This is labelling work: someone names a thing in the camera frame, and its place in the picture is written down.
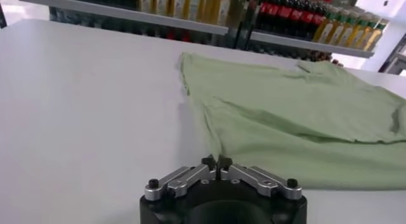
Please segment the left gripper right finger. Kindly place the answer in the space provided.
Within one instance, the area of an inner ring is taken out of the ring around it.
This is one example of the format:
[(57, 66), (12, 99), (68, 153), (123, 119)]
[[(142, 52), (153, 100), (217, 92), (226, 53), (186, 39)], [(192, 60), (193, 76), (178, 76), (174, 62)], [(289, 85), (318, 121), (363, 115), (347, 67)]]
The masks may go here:
[(234, 164), (231, 158), (223, 155), (218, 157), (218, 169), (222, 180), (243, 181), (262, 196), (281, 194), (289, 200), (302, 198), (302, 187), (294, 178), (285, 180), (257, 166), (244, 167)]

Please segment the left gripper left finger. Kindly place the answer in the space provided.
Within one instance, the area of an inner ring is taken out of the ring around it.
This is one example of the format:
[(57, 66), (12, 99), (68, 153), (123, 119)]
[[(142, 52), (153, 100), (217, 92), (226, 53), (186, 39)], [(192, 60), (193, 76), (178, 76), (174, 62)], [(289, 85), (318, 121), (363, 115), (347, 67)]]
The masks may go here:
[(182, 166), (161, 179), (150, 179), (145, 185), (144, 198), (148, 201), (161, 200), (165, 195), (183, 197), (197, 182), (209, 183), (216, 179), (216, 161), (212, 155), (201, 159), (198, 166)]

